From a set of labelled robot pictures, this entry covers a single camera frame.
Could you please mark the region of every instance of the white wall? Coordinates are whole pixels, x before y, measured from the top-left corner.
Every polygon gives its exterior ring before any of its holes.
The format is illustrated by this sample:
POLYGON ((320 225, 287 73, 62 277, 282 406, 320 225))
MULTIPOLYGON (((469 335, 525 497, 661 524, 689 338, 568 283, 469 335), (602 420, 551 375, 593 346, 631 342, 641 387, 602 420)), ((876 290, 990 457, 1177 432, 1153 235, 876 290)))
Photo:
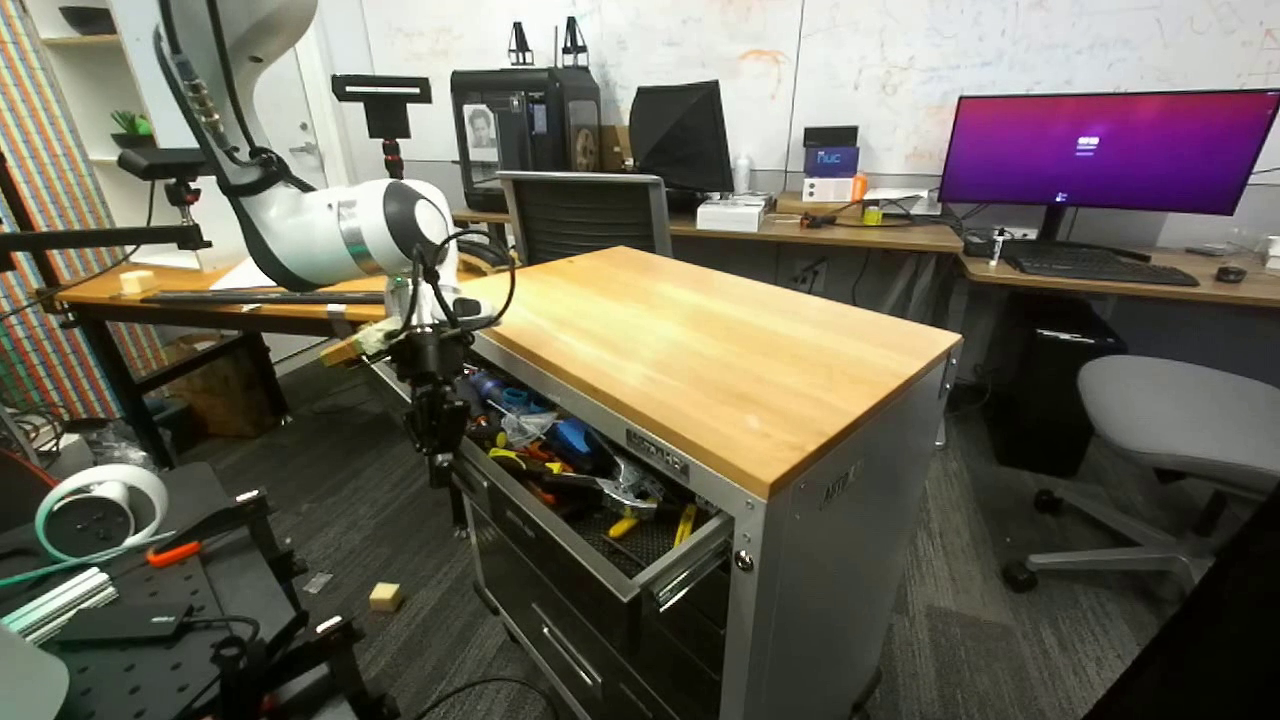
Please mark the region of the white wall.
POLYGON ((732 149, 757 166, 797 162, 803 124, 861 124, 871 172, 935 172, 960 90, 1280 85, 1276 0, 320 4, 350 9, 327 32, 338 65, 357 46, 432 77, 418 160, 457 160, 450 73, 506 66, 512 19, 549 65, 555 25, 581 16, 610 118, 637 85, 719 77, 732 149))

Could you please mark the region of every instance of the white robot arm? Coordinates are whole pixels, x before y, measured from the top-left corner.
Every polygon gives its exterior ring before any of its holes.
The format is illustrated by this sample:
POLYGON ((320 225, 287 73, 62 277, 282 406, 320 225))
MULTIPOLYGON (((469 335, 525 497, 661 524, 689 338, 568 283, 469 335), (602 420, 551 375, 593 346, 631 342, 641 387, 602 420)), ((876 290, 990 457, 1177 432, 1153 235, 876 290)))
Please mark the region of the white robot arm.
MULTIPOLYGON (((252 87, 314 25, 317 0, 161 0, 161 73, 217 160, 217 178, 236 207, 245 249, 283 288, 320 288, 350 277, 410 277, 436 268, 439 296, 457 290, 450 201, 420 178, 370 178, 308 189, 265 149, 252 87)), ((420 324, 439 318, 423 296, 420 324)))

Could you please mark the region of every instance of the curtain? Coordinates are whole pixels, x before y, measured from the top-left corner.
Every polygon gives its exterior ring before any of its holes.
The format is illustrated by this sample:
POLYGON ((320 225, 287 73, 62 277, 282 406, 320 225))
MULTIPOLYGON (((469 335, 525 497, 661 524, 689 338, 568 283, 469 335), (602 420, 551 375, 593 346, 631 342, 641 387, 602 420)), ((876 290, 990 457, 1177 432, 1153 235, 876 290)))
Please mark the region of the curtain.
MULTIPOLYGON (((10 202, 13 213, 22 207, 28 227, 114 225, 22 0, 0 0, 0 153, 13 174, 10 202)), ((114 268, 122 249, 47 251, 47 258, 58 283, 78 283, 114 268)), ((26 383, 39 411, 62 420, 116 416, 80 330, 62 327, 58 314, 31 309, 35 288, 39 271, 31 255, 17 251, 17 268, 0 277, 6 378, 26 383)), ((169 358, 154 327, 116 324, 114 335, 132 371, 154 371, 169 358)))

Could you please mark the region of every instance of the computer monitor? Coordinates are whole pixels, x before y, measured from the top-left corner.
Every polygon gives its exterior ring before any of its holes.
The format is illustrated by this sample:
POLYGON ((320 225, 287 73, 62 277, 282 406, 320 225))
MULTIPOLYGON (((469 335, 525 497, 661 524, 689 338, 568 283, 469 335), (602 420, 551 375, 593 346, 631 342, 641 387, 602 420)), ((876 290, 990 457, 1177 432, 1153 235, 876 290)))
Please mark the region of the computer monitor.
POLYGON ((631 166, 670 182, 672 213, 732 192, 719 79, 637 87, 628 131, 631 166))
POLYGON ((1043 245, 1069 207, 1232 217, 1276 107, 1274 87, 960 97, 941 201, 1043 202, 1043 245))

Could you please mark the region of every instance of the purple screen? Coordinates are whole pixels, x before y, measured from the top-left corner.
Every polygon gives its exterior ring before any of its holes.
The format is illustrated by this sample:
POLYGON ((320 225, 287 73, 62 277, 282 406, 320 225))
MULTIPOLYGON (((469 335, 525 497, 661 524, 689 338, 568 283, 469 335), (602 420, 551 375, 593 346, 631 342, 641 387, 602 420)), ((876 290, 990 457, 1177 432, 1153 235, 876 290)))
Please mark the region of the purple screen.
POLYGON ((1280 90, 960 97, 941 201, 1232 217, 1280 90))

